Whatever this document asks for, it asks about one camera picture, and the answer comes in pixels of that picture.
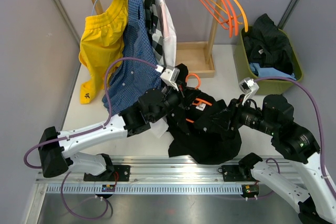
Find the black garment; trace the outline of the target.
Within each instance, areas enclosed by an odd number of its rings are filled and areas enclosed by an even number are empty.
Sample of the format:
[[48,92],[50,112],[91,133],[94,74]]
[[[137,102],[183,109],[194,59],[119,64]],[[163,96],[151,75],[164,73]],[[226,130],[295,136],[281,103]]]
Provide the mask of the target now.
[[[199,94],[202,91],[192,88],[191,94]],[[215,100],[212,107],[227,107],[224,100]],[[169,146],[169,157],[183,155],[191,156],[197,163],[205,165],[218,165],[236,157],[241,147],[241,137],[236,132],[235,137],[222,137],[216,133],[206,133],[195,128],[195,122],[186,120],[186,112],[183,108],[174,109],[166,116],[168,132],[173,141]]]

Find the light blue shirt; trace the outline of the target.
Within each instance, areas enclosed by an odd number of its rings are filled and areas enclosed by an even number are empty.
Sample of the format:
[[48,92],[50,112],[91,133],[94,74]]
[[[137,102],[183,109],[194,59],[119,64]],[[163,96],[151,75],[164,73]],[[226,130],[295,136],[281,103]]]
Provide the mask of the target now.
[[263,77],[285,77],[296,80],[294,73],[286,74],[275,68],[262,68],[258,63],[250,63],[249,67],[252,73],[260,78]]

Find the black striped shirt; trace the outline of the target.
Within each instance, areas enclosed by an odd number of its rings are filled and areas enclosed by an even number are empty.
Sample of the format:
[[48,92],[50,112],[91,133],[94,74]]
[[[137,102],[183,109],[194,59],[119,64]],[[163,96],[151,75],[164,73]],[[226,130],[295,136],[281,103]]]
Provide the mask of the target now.
[[243,34],[243,43],[249,63],[293,74],[293,49],[289,39],[267,14],[259,16]]

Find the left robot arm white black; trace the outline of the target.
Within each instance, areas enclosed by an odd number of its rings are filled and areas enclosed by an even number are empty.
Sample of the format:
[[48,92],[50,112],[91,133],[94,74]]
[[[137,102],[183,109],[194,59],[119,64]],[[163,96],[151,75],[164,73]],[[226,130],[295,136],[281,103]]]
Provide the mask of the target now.
[[107,123],[93,124],[81,129],[57,132],[55,127],[44,130],[38,145],[42,174],[53,178],[66,172],[81,172],[102,181],[114,173],[109,155],[90,155],[82,150],[110,140],[124,139],[150,130],[173,109],[183,104],[184,95],[171,89],[148,90],[138,101]]

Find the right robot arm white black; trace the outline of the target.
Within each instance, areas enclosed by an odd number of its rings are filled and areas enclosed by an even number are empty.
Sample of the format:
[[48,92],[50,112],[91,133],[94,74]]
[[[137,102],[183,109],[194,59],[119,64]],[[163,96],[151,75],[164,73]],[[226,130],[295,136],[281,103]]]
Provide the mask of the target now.
[[243,103],[241,95],[224,109],[206,111],[195,127],[234,137],[241,126],[247,126],[271,136],[272,146],[296,169],[305,188],[274,172],[255,153],[238,162],[239,176],[266,184],[297,212],[302,223],[335,223],[334,184],[322,173],[322,149],[309,130],[294,122],[293,112],[293,106],[279,94],[267,95],[262,107],[255,109]]

